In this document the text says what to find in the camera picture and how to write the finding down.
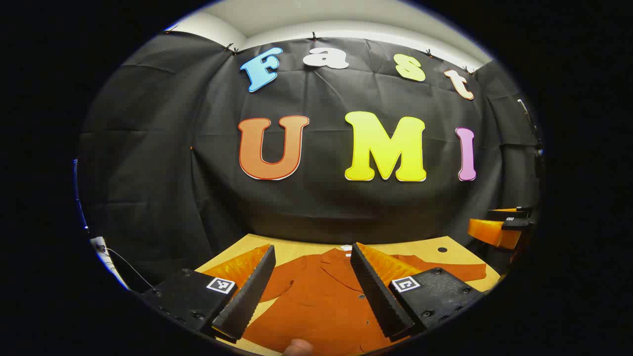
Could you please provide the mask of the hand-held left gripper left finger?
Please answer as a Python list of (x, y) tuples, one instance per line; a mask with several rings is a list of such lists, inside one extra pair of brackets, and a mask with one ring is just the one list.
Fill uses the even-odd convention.
[(234, 343), (249, 325), (275, 264), (274, 246), (262, 245), (204, 272), (181, 269), (140, 299), (188, 330)]

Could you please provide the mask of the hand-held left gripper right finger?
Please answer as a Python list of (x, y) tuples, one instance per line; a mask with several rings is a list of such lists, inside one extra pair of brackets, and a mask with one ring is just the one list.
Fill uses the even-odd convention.
[(441, 267), (422, 271), (354, 243), (351, 265), (384, 336), (395, 341), (436, 329), (484, 297)]

